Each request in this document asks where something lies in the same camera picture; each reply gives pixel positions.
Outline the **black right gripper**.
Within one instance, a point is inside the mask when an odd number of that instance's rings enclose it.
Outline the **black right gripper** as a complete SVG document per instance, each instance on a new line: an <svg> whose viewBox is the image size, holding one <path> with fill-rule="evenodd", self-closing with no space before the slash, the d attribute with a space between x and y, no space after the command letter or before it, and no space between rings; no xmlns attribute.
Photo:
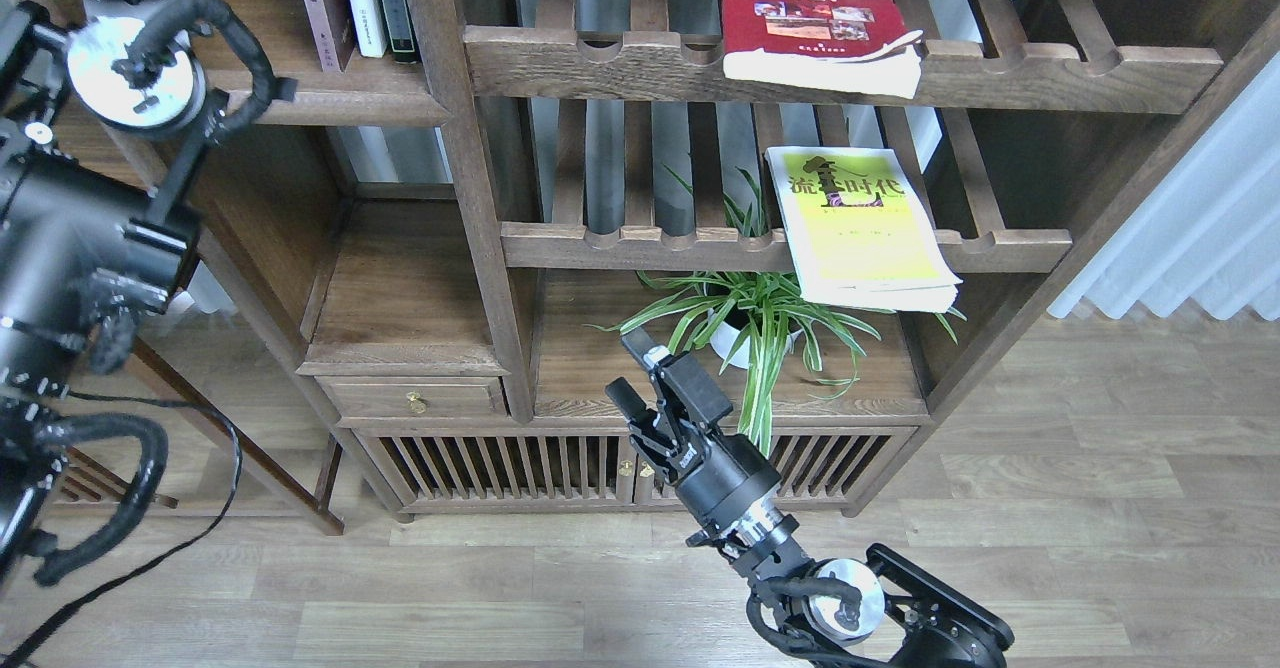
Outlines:
<svg viewBox="0 0 1280 668"><path fill-rule="evenodd" d="M721 418L732 410L727 395L694 354L671 353L644 329L626 331L621 344L645 369L657 408L626 378L609 383L605 394L626 418L645 465L699 523L687 544L759 544L782 521L773 504L780 475L746 436L721 431Z"/></svg>

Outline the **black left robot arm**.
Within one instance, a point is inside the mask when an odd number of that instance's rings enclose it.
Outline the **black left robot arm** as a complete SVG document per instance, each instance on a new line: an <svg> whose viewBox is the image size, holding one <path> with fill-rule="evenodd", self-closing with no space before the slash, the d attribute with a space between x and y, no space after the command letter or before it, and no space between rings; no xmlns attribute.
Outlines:
<svg viewBox="0 0 1280 668"><path fill-rule="evenodd" d="M3 576L33 557L45 587L134 530L168 458L151 418L60 416L50 402L81 354L100 375L123 366L145 314L163 314L193 273L200 223L186 193L204 157L296 91L224 0L84 8L68 29L32 1L3 20ZM61 152L52 125L69 95L114 129L179 138L164 179L137 189ZM106 523L63 548L40 521L69 450L113 436L138 443L134 476Z"/></svg>

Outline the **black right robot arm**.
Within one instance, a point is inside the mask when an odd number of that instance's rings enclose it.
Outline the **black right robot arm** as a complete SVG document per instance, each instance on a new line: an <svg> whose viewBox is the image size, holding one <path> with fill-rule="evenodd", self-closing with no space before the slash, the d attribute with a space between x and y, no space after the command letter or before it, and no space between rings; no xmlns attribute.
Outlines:
<svg viewBox="0 0 1280 668"><path fill-rule="evenodd" d="M687 545L714 548L748 581L748 621L763 640L815 667L874 667L850 648L890 618L904 636L888 667L1005 665L1009 624L890 548L874 544L864 561L810 558L797 521L774 504L777 468L748 436L721 430L732 407L709 372L641 329L621 340L657 402L625 378L607 395L637 454L698 522Z"/></svg>

